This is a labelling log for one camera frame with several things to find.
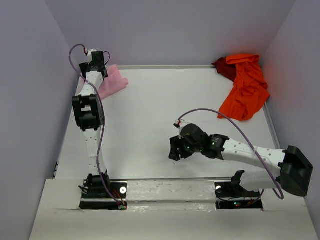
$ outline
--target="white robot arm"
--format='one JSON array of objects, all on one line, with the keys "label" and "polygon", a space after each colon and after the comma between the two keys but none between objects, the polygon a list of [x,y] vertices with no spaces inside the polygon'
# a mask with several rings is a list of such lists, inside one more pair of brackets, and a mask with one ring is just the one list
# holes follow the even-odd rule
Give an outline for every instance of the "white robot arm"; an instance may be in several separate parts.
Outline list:
[{"label": "white robot arm", "polygon": [[210,159],[249,164],[264,170],[237,171],[230,183],[233,188],[248,192],[275,189],[274,181],[255,153],[257,151],[283,190],[299,197],[307,195],[313,166],[297,147],[289,146],[287,150],[255,147],[253,151],[248,144],[227,136],[209,136],[192,123],[176,121],[174,126],[179,129],[179,135],[170,138],[170,159],[179,161],[201,153]]},{"label": "white robot arm", "polygon": [[[83,131],[88,152],[89,171],[86,180],[87,186],[85,187],[101,188],[101,178],[97,166],[97,152],[104,119],[98,96],[90,84],[99,89],[104,78],[108,76],[104,65],[104,53],[95,49],[89,50],[87,52],[87,62],[80,64],[80,69],[87,82],[84,83],[81,92],[72,98],[72,106],[76,124]],[[107,186],[110,186],[110,180],[101,151],[99,154],[99,166]]]}]

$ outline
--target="cable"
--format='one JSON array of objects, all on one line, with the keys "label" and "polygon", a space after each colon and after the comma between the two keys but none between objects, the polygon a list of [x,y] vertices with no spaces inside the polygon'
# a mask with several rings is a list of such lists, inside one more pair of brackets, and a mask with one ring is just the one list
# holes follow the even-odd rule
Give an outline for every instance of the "cable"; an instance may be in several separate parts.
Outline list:
[{"label": "cable", "polygon": [[[112,193],[113,193],[114,196],[116,195],[115,190],[113,190]],[[116,204],[117,204],[118,207],[119,207],[119,201],[117,201]]]},{"label": "cable", "polygon": [[86,52],[86,47],[85,47],[83,44],[79,43],[79,44],[74,45],[74,46],[70,49],[70,51],[69,51],[69,62],[70,62],[70,64],[71,64],[71,67],[73,68],[73,70],[80,76],[80,78],[82,78],[85,83],[89,84],[89,85],[94,89],[94,91],[95,91],[95,93],[96,93],[96,95],[97,95],[97,97],[98,97],[98,99],[99,99],[99,102],[100,102],[100,105],[101,105],[101,111],[102,111],[102,114],[103,114],[103,115],[102,115],[103,125],[102,125],[101,138],[100,138],[100,142],[99,142],[99,146],[98,146],[98,151],[97,151],[97,153],[96,153],[96,166],[97,166],[97,168],[98,168],[99,175],[100,175],[100,178],[101,178],[101,181],[102,181],[102,184],[103,184],[103,187],[104,187],[106,193],[107,193],[113,200],[115,200],[115,201],[118,203],[119,201],[111,194],[111,192],[109,191],[109,189],[108,189],[108,187],[107,187],[107,185],[106,185],[106,183],[105,183],[104,177],[103,177],[102,172],[101,172],[101,169],[100,169],[100,163],[99,163],[99,154],[100,154],[101,145],[102,145],[102,140],[103,140],[103,137],[104,137],[105,127],[106,127],[106,116],[105,116],[104,106],[103,106],[103,104],[102,104],[101,97],[100,97],[99,92],[98,92],[97,88],[95,87],[95,85],[93,85],[91,82],[88,82],[88,80],[87,80],[84,76],[82,76],[82,74],[80,73],[80,71],[78,71],[78,70],[76,69],[76,67],[74,66],[74,64],[73,64],[73,62],[72,62],[71,53],[72,53],[72,51],[73,51],[76,47],[78,47],[78,46],[83,47],[83,48],[84,48],[84,52]]},{"label": "cable", "polygon": [[113,192],[121,199],[122,204],[123,204],[123,205],[126,205],[126,204],[125,204],[125,201],[122,199],[122,197],[121,197],[120,194],[117,192],[117,190],[113,189]]},{"label": "cable", "polygon": [[103,54],[105,54],[105,53],[108,53],[108,54],[109,54],[109,59],[108,59],[108,61],[106,61],[106,63],[104,64],[104,65],[107,65],[107,64],[108,64],[108,62],[110,61],[110,57],[111,57],[111,56],[110,56],[110,52],[108,52],[108,51],[104,51],[104,52],[103,52]]},{"label": "cable", "polygon": [[247,197],[247,195],[246,195],[246,193],[244,193],[244,199],[241,201],[241,203],[243,203],[246,200],[246,197]]},{"label": "cable", "polygon": [[88,193],[88,188],[85,188],[83,186],[78,186],[78,187],[81,189],[83,194],[87,194]]},{"label": "cable", "polygon": [[252,195],[251,192],[249,192],[249,195],[250,195],[250,197],[251,197],[251,200],[250,200],[250,202],[249,202],[249,204],[250,204],[250,203],[252,203],[252,201],[253,201],[253,199],[254,199],[254,196]]},{"label": "cable", "polygon": [[256,202],[258,202],[258,201],[261,199],[261,197],[262,197],[262,195],[264,194],[264,192],[265,192],[265,190],[262,189],[260,195],[257,197],[256,200],[254,200],[252,203],[249,203],[248,205],[244,205],[244,206],[241,206],[241,207],[239,207],[239,208],[246,208],[246,207],[249,207],[249,206],[255,204]]},{"label": "cable", "polygon": [[217,199],[219,199],[219,200],[221,200],[221,201],[223,201],[223,202],[228,202],[228,201],[230,201],[230,200],[232,200],[232,199],[238,199],[239,197],[231,197],[231,198],[229,198],[229,199],[222,199],[222,198],[220,198],[220,197],[216,197]]},{"label": "cable", "polygon": [[[219,114],[221,116],[223,116],[225,119],[227,119],[240,133],[241,135],[243,136],[243,138],[246,140],[246,142],[249,144],[250,148],[255,152],[256,156],[259,158],[260,162],[262,163],[263,167],[265,168],[265,170],[267,171],[267,173],[269,174],[270,178],[272,179],[273,183],[275,184],[276,188],[278,189],[280,195],[277,193],[277,191],[275,189],[272,189],[275,193],[275,195],[283,200],[285,198],[284,196],[284,193],[282,192],[281,190],[281,187],[280,185],[277,183],[275,177],[272,175],[272,172],[270,171],[269,167],[267,166],[267,164],[265,163],[265,161],[262,159],[261,155],[255,151],[255,147],[254,145],[250,142],[250,140],[248,139],[248,137],[245,135],[245,133],[240,129],[240,127],[238,127],[238,125],[231,120],[231,118],[227,117],[226,115],[224,115],[223,113],[219,112],[219,111],[216,111],[216,110],[212,110],[212,109],[208,109],[208,108],[197,108],[197,109],[193,109],[193,110],[190,110],[190,111],[187,111],[186,113],[182,114],[178,120],[180,121],[184,116],[190,114],[190,113],[193,113],[193,112],[197,112],[197,111],[208,111],[208,112],[213,112],[213,113],[216,113],[216,114]],[[262,194],[263,194],[264,190],[261,192],[260,196],[257,198],[257,199],[260,199]]]}]

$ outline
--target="white tabletop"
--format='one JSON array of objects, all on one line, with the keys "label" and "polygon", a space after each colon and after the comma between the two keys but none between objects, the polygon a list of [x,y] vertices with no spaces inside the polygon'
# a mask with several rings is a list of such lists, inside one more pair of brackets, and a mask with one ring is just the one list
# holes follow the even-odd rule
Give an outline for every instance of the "white tabletop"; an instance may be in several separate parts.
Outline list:
[{"label": "white tabletop", "polygon": [[[106,130],[103,159],[112,179],[174,179],[231,177],[253,166],[194,154],[174,162],[168,158],[169,139],[178,134],[173,126],[183,113],[195,108],[219,110],[233,83],[215,69],[128,69],[126,89],[103,100]],[[77,93],[83,84],[79,82]],[[207,134],[222,134],[244,142],[226,120],[211,112],[194,112],[184,118]],[[263,109],[249,121],[237,124],[251,142],[274,148]],[[83,133],[71,113],[56,173],[57,179],[85,179],[87,149]]]}]

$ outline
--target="white wall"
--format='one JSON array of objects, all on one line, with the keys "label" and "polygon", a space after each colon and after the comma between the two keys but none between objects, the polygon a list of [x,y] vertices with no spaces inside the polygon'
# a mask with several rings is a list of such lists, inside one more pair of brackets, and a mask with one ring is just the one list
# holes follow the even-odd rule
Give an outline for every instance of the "white wall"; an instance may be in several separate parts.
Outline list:
[{"label": "white wall", "polygon": [[[294,0],[46,0],[69,45],[118,65],[209,65],[263,55]],[[76,55],[84,61],[83,54]]]},{"label": "white wall", "polygon": [[297,0],[264,56],[270,114],[283,148],[299,147],[314,166],[306,198],[320,236],[320,1]]},{"label": "white wall", "polygon": [[27,240],[77,81],[43,0],[2,0],[0,32],[0,239]]}]

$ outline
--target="orange shirt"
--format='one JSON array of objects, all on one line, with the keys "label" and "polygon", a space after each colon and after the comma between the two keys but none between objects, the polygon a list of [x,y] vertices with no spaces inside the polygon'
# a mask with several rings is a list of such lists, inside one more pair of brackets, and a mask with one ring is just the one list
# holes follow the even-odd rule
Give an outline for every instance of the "orange shirt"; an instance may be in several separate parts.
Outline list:
[{"label": "orange shirt", "polygon": [[269,98],[268,84],[259,66],[259,55],[236,54],[226,57],[227,64],[235,64],[233,89],[220,112],[239,121],[251,119]]}]

